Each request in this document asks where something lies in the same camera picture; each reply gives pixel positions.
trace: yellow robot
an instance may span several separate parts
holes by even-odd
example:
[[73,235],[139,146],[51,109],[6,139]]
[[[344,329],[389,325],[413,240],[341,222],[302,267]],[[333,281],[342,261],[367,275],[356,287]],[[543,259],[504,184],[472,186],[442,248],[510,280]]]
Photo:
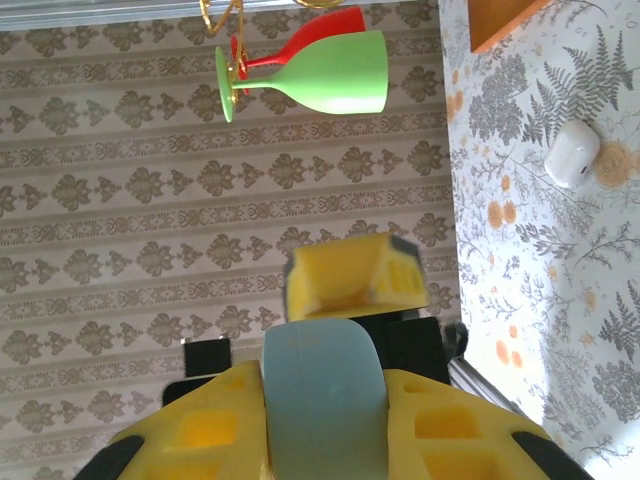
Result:
[[[315,321],[268,329],[261,365],[231,367],[120,432],[76,480],[592,480],[527,418],[444,383],[383,370],[370,335],[345,318],[424,303],[378,296],[380,281],[393,284],[389,262],[406,255],[392,238],[296,252],[287,298],[306,292],[312,308],[293,302],[289,311]],[[347,274],[358,288],[338,282],[348,301],[326,287],[329,250],[340,267],[369,268],[368,277]],[[349,258],[360,253],[366,258]],[[399,263],[411,275],[419,264],[407,256],[413,264]],[[334,262],[335,272],[342,270]]]

